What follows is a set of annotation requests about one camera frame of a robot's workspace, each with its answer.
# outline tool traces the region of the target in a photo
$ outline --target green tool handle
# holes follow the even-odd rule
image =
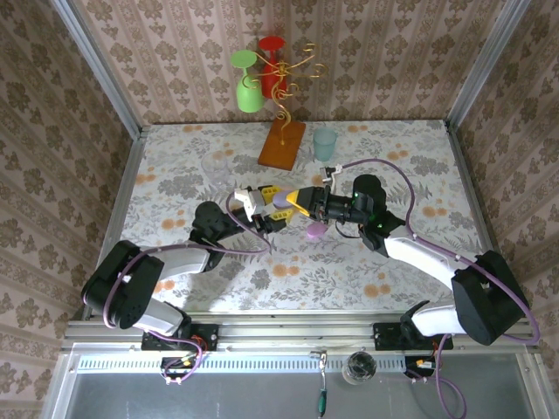
[[[321,390],[321,396],[318,399],[318,417],[323,417],[326,413],[326,389]]]

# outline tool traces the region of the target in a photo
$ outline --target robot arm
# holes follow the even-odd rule
[[[266,205],[279,190],[266,186],[258,189],[239,189],[235,197],[240,198],[244,208],[235,209],[233,215],[245,226],[258,233],[273,233],[286,227],[289,211],[266,214]],[[241,233],[236,224],[214,202],[198,205],[187,244],[202,244],[221,247],[219,241]],[[82,290],[84,303],[97,312],[102,312],[109,291],[124,267],[145,249],[128,240],[117,243],[101,262]],[[189,334],[190,317],[183,311],[163,303],[151,296],[157,282],[179,273],[201,273],[214,269],[223,252],[181,246],[180,249],[146,255],[135,263],[129,272],[129,280],[122,282],[110,302],[108,317],[120,329],[138,327],[165,336]]]
[[[409,340],[424,340],[443,333],[466,333],[483,345],[491,345],[524,315],[506,293],[492,286],[473,267],[437,250],[437,247],[447,249],[443,244],[429,246],[412,236],[405,221],[387,210],[386,193],[376,176],[356,177],[349,197],[331,193],[329,183],[333,182],[333,173],[338,172],[334,168],[324,169],[322,178],[327,184],[324,188],[299,189],[287,200],[315,221],[357,223],[359,236],[371,251],[411,264],[453,292],[454,305],[428,305],[429,301],[423,301],[402,317],[403,335]],[[477,259],[475,264],[478,267],[494,275],[528,305],[501,255],[488,251],[483,255],[464,256]]]

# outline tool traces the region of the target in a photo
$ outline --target clear glass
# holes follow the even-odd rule
[[[376,372],[376,361],[363,351],[351,354],[343,363],[342,376],[349,384],[358,386],[373,378]]]
[[[226,185],[231,175],[223,151],[214,151],[202,157],[202,171],[214,185]]]

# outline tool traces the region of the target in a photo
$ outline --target aluminum frame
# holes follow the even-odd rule
[[[99,48],[95,45],[87,25],[76,11],[75,5],[72,4],[72,1],[68,0],[52,0],[52,4],[72,34],[73,40],[91,67],[103,92],[105,92],[113,104],[114,110],[119,115],[122,124],[128,130],[132,139],[136,141],[140,137],[140,123],[136,119],[134,111],[128,104],[122,90],[118,87]]]
[[[327,349],[328,355],[332,355],[333,359],[348,356],[357,350],[366,350],[375,357],[424,354],[424,351],[375,350],[374,337],[371,336],[372,325],[381,321],[398,321],[401,312],[273,313],[190,315],[198,323],[221,325],[217,351],[211,356],[214,360],[262,356],[291,359],[294,356],[308,356],[316,349]],[[510,333],[527,338],[531,334],[528,321],[519,322]],[[105,356],[107,360],[124,356],[130,361],[160,361],[162,353],[141,351],[141,336],[142,331],[138,329],[108,329],[97,316],[90,321],[70,322],[41,417],[58,419],[66,416],[82,356],[95,354]],[[536,419],[556,417],[553,394],[549,382],[543,378],[545,372],[542,370],[541,357],[533,354],[536,350],[534,347],[525,347],[504,338],[499,338],[490,347],[482,346],[465,335],[454,336],[453,340],[455,348],[445,352],[447,359],[464,354],[516,354],[521,370],[529,367],[533,371],[522,379]],[[165,356],[179,355],[182,356],[183,352],[165,352]],[[546,396],[541,395],[543,389],[547,391]]]
[[[451,126],[459,127],[468,114],[529,5],[530,0],[507,0],[503,6],[481,48],[480,55],[473,63],[472,70],[468,73],[466,81],[448,113],[447,119]]]
[[[480,200],[478,199],[478,194],[473,187],[472,177],[470,176],[468,167],[466,165],[466,158],[462,153],[462,147],[460,146],[458,136],[456,135],[456,130],[448,121],[445,123],[446,132],[448,133],[448,140],[451,143],[452,153],[454,154],[454,159],[456,160],[456,165],[458,167],[458,173],[460,179],[462,180],[462,186],[466,191],[466,199],[470,204],[470,209],[472,210],[473,222],[475,223],[478,234],[480,235],[481,248],[484,251],[495,250],[498,246],[495,243],[489,231],[487,225],[483,219],[483,212],[481,212]]]
[[[124,227],[124,222],[126,221],[128,204],[130,203],[135,179],[138,175],[138,169],[140,168],[141,158],[143,157],[143,149],[146,146],[146,138],[148,138],[148,132],[148,128],[143,129],[138,141],[132,143],[132,147],[130,148],[126,168],[122,174],[119,192],[114,200],[113,212],[108,222],[107,233],[103,239],[103,245],[101,246],[99,257],[97,259],[97,266],[99,266],[101,261],[107,256],[108,252],[110,252],[111,249],[113,249],[113,246],[121,239],[122,228]],[[92,309],[86,306],[81,319],[87,320],[91,314]]]

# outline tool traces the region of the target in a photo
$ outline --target light blue plastic cup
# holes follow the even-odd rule
[[[314,130],[314,158],[319,161],[328,161],[332,157],[335,141],[338,134],[333,129],[320,127]]]

